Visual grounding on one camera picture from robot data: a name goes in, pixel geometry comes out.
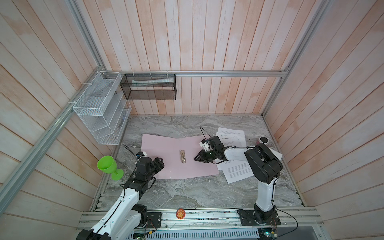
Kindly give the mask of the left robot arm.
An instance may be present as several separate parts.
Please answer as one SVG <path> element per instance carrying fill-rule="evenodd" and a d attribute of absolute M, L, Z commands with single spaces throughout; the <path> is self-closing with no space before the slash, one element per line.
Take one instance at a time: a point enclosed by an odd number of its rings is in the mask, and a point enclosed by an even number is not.
<path fill-rule="evenodd" d="M 148 209 L 139 200 L 165 164 L 162 158 L 151 159 L 143 152 L 136 157 L 135 171 L 125 182 L 118 200 L 90 230 L 81 230 L 78 240 L 125 240 L 135 228 L 146 229 L 150 225 Z"/>

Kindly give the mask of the pink folder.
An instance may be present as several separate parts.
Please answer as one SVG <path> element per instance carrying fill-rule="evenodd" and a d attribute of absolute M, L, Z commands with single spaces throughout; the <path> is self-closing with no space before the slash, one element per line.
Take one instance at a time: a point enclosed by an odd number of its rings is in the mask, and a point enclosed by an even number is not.
<path fill-rule="evenodd" d="M 169 138 L 143 134 L 141 150 L 148 157 L 163 158 L 165 167 L 155 175 L 157 179 L 184 180 L 197 177 L 214 176 L 219 170 L 213 164 L 194 161 L 194 157 L 202 150 L 200 142 L 203 136 L 187 138 Z M 180 150 L 186 153 L 186 163 L 181 163 Z"/>

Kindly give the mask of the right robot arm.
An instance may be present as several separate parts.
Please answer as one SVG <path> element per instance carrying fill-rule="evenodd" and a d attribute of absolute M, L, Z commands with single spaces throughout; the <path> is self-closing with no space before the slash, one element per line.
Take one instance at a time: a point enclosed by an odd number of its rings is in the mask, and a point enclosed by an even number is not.
<path fill-rule="evenodd" d="M 224 146 L 217 136 L 200 142 L 203 148 L 194 158 L 196 162 L 222 164 L 242 161 L 258 180 L 258 196 L 253 210 L 239 209 L 242 226 L 264 226 L 281 222 L 275 204 L 276 181 L 283 170 L 281 160 L 269 147 L 258 142 L 255 146 Z"/>

